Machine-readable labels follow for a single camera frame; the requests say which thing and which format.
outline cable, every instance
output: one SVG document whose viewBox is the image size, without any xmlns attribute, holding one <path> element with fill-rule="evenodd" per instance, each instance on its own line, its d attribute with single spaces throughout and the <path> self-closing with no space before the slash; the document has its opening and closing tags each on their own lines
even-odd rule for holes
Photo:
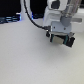
<svg viewBox="0 0 84 84">
<path fill-rule="evenodd" d="M 37 26 L 38 28 L 44 29 L 44 30 L 50 30 L 50 28 L 49 28 L 48 26 L 45 26 L 45 27 L 40 26 L 40 25 L 36 24 L 36 23 L 31 19 L 30 15 L 29 15 L 29 13 L 28 13 L 28 10 L 27 10 L 27 6 L 26 6 L 26 1 L 25 1 L 25 0 L 24 0 L 24 7 L 25 7 L 25 10 L 26 10 L 26 13 L 27 13 L 28 18 L 30 19 L 30 21 L 31 21 L 35 26 Z"/>
</svg>

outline white table surface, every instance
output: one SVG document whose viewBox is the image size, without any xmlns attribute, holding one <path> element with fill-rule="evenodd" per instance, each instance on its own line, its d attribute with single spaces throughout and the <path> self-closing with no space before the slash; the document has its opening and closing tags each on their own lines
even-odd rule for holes
<svg viewBox="0 0 84 84">
<path fill-rule="evenodd" d="M 0 84 L 84 84 L 84 33 L 75 37 L 69 48 L 29 20 L 0 24 Z"/>
</svg>

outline black cable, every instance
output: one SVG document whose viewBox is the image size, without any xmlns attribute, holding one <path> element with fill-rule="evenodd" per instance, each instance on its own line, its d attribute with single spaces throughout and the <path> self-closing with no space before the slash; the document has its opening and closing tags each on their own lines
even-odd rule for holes
<svg viewBox="0 0 84 84">
<path fill-rule="evenodd" d="M 28 10 L 27 10 L 27 6 L 26 6 L 26 1 L 25 1 L 25 0 L 24 0 L 24 7 L 25 7 L 25 10 L 26 10 L 26 13 L 27 13 L 28 18 L 30 19 L 30 21 L 31 21 L 35 26 L 37 26 L 38 28 L 44 29 L 44 30 L 49 30 L 48 26 L 46 26 L 46 27 L 40 26 L 40 25 L 36 24 L 36 23 L 31 19 L 30 15 L 29 15 L 29 13 L 28 13 Z"/>
</svg>

